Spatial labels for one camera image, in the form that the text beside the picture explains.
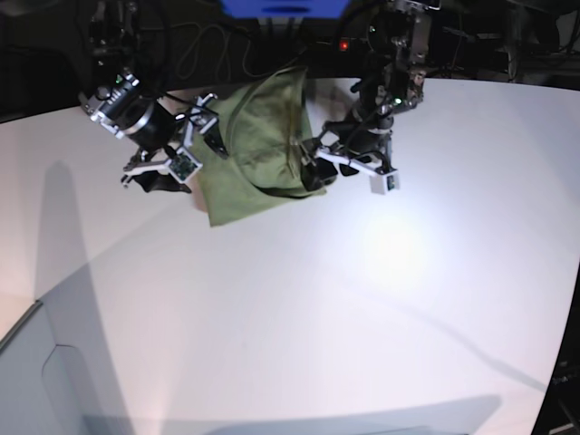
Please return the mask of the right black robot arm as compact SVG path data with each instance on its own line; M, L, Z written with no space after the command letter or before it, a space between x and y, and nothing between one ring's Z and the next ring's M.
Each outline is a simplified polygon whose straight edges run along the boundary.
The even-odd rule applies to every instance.
M162 61L148 60L141 47L140 1L100 1L89 25L92 83L79 101L92 122L136 145L123 168L123 187L136 183L146 192L189 193L190 180L203 167L192 152L195 135L219 157L228 156L218 113L209 107L217 96L182 100L178 113L161 105L162 98L177 99L166 87L172 42L160 3L149 5L161 21Z

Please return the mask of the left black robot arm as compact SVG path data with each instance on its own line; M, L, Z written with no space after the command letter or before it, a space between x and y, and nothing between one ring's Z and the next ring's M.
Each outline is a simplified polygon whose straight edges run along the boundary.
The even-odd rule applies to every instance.
M368 67L350 88L358 99L341 121L326 121L304 140L301 177L309 191L334 183L340 175L366 174L380 191L398 187L392 166L394 116L423 102L427 76L431 13L440 1L381 1L366 40Z

